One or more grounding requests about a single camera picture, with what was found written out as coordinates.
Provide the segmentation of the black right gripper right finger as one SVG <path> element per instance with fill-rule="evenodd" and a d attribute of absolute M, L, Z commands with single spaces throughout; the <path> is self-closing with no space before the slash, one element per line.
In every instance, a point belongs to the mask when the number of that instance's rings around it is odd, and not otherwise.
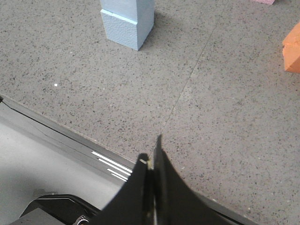
<path fill-rule="evenodd" d="M 162 135 L 153 151 L 153 184 L 159 225 L 232 225 L 186 185 L 162 148 Z"/>

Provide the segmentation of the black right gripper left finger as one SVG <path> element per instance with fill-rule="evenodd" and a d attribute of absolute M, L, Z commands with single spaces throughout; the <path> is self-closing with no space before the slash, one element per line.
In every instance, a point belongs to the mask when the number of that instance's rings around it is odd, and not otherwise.
<path fill-rule="evenodd" d="M 148 155 L 139 154 L 133 172 L 116 196 L 93 219 L 94 225 L 149 225 L 150 170 Z"/>

